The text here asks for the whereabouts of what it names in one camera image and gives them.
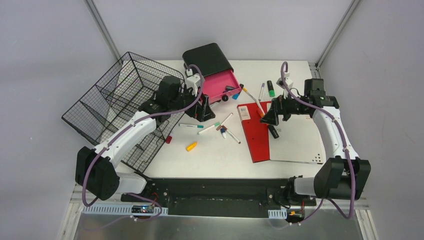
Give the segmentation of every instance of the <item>black wire basket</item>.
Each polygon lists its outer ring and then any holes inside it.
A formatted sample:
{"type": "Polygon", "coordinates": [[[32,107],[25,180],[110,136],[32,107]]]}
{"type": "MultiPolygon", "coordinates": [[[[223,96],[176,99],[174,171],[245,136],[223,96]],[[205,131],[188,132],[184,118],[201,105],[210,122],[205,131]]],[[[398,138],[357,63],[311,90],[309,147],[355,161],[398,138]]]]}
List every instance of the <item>black wire basket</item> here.
{"type": "MultiPolygon", "coordinates": [[[[139,106],[158,90],[165,76],[177,77],[184,84],[179,71],[127,52],[62,115],[62,119],[91,144],[98,145],[133,117],[139,106]]],[[[183,115],[184,112],[173,114],[121,161],[143,173],[183,115]]]]}

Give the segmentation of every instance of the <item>red notebook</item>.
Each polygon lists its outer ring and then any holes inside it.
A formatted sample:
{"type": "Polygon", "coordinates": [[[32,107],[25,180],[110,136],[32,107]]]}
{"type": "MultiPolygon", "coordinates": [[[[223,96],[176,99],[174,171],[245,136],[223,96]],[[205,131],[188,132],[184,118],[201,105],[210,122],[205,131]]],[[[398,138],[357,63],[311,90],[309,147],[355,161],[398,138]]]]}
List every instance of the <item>red notebook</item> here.
{"type": "MultiPolygon", "coordinates": [[[[262,109],[267,113],[267,104],[271,101],[261,101],[262,109]]],[[[254,103],[240,104],[237,106],[238,114],[246,136],[247,145],[254,163],[270,160],[270,140],[268,127],[260,123],[258,105],[254,103]]]]}

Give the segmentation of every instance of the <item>white label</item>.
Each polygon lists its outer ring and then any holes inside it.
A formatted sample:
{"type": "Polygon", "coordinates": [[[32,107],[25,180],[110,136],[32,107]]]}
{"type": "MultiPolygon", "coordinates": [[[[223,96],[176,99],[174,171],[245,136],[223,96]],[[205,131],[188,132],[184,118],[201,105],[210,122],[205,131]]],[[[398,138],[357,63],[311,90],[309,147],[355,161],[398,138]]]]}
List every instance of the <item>white label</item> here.
{"type": "Polygon", "coordinates": [[[240,119],[242,121],[251,119],[251,115],[249,114],[249,110],[247,106],[239,106],[238,114],[240,115],[240,119]]]}

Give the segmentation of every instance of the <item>gray wall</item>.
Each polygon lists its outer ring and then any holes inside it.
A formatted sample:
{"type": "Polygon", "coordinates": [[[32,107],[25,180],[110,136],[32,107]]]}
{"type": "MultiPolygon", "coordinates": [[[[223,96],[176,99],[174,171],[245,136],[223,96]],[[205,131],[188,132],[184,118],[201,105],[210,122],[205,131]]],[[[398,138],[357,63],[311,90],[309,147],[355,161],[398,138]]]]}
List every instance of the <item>gray wall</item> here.
{"type": "Polygon", "coordinates": [[[0,1],[0,239],[57,238],[89,146],[61,115],[113,63],[84,1],[0,1]]]}
{"type": "Polygon", "coordinates": [[[346,131],[371,161],[380,239],[424,233],[424,1],[363,0],[321,69],[346,131]]]}
{"type": "Polygon", "coordinates": [[[95,0],[121,54],[181,59],[216,42],[231,60],[316,62],[351,0],[95,0]]]}

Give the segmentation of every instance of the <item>yellow marker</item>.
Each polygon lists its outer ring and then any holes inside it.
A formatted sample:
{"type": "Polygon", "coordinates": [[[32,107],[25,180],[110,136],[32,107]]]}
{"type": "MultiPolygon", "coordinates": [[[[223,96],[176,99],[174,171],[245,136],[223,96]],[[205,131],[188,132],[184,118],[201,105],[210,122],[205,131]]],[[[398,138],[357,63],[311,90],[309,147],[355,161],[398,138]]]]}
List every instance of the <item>yellow marker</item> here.
{"type": "Polygon", "coordinates": [[[191,150],[193,150],[196,146],[198,145],[198,142],[195,141],[192,144],[188,145],[188,147],[186,147],[185,149],[187,150],[187,152],[190,152],[191,150]]]}

